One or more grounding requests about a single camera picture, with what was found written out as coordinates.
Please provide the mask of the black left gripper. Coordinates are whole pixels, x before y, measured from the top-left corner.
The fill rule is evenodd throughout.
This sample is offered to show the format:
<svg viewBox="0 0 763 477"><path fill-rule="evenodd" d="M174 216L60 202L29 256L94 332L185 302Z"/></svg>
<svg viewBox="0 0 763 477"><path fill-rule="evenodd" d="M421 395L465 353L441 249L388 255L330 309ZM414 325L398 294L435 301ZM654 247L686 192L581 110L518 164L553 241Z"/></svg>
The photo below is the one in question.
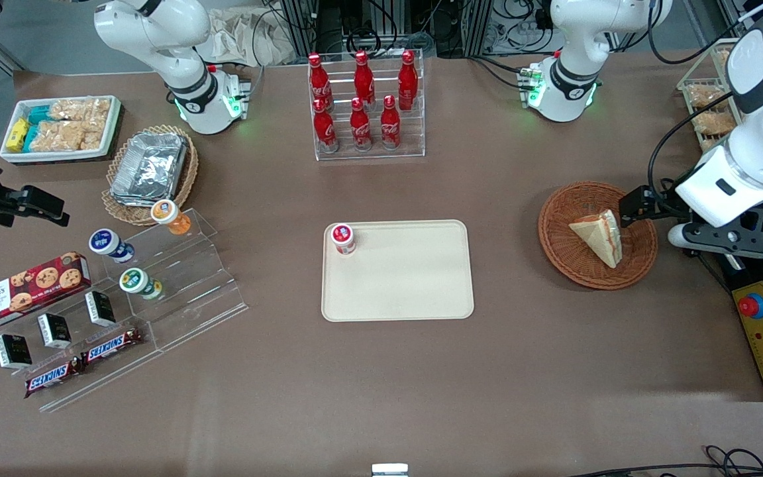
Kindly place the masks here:
<svg viewBox="0 0 763 477"><path fill-rule="evenodd" d="M627 229L637 221L675 219L678 223L691 221L691 209L676 193L676 184L661 184L661 191L650 185L637 187L621 198L621 227Z"/></svg>

